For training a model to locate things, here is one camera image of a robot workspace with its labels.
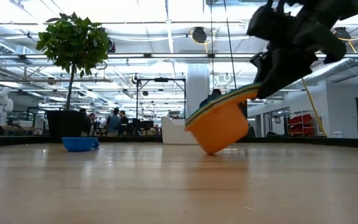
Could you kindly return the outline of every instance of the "white pillar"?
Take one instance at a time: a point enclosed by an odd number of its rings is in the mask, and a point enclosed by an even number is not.
[[[208,64],[189,64],[186,76],[187,106],[186,117],[188,118],[199,108],[199,104],[209,94],[209,66]]]

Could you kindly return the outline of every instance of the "ceiling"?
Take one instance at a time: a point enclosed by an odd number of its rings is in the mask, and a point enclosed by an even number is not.
[[[15,49],[16,54],[39,54],[34,47],[38,41],[37,33],[47,27],[44,21],[57,17],[61,12],[75,12],[80,17],[89,17],[93,22],[102,22],[119,54],[204,54],[212,53],[212,46],[214,54],[227,54],[230,53],[230,42],[233,53],[254,54],[265,49],[266,42],[245,33],[249,19],[261,4],[256,0],[246,4],[230,3],[227,13],[224,7],[216,5],[212,8],[211,23],[210,7],[203,0],[0,0],[0,43]],[[296,14],[299,6],[287,7],[286,11]],[[340,21],[337,26],[346,26],[352,36],[358,36],[358,16]],[[194,27],[204,27],[209,41],[213,33],[213,41],[206,47],[196,44],[189,35]],[[236,60],[233,68],[230,60],[223,59],[214,60],[212,66],[207,59],[111,58],[105,70],[94,70],[97,77],[92,78],[93,81],[98,80],[96,83],[74,83],[76,91],[73,93],[73,105],[91,108],[98,114],[107,114],[112,107],[119,106],[134,116],[136,92],[133,90],[136,87],[131,82],[134,74],[140,78],[185,78],[189,63],[204,63],[213,67],[213,71],[209,71],[210,89],[233,89],[233,71],[238,86],[251,83],[257,72],[252,64],[241,60]],[[38,90],[28,91],[27,94],[37,97],[42,105],[63,104],[66,97],[66,91],[63,90],[67,82],[30,82],[48,78],[66,80],[69,76],[42,59],[29,63],[0,60],[0,80],[25,80],[19,84],[0,82],[0,85],[9,85],[17,90]],[[142,114],[159,117],[168,111],[184,109],[182,82],[148,82],[142,88],[142,91],[149,90],[147,96],[139,96],[142,102],[140,109],[144,109]],[[273,97],[279,98],[282,94],[278,92]]]

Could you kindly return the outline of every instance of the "person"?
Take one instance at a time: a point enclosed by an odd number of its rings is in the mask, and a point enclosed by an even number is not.
[[[118,135],[121,136],[128,126],[129,119],[126,117],[125,111],[120,111],[119,116],[121,117],[121,124],[119,127]]]
[[[222,92],[219,89],[214,89],[212,94],[208,96],[208,98],[204,99],[200,104],[199,107],[205,106],[209,101],[214,100],[222,95]]]
[[[112,115],[107,120],[108,137],[115,137],[118,135],[118,128],[121,123],[121,118],[118,116],[119,109],[115,108]]]
[[[89,116],[85,118],[85,125],[82,130],[82,136],[85,137],[94,136],[95,119],[96,119],[96,115],[94,113],[91,113]]]

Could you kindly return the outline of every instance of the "blue bowl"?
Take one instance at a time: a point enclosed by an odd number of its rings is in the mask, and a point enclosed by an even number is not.
[[[62,138],[64,148],[70,152],[86,152],[92,150],[98,138]]]

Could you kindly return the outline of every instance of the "white humanoid robot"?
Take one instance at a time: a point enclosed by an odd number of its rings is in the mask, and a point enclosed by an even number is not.
[[[12,112],[14,103],[9,99],[10,88],[0,87],[0,126],[6,125],[7,112]]]

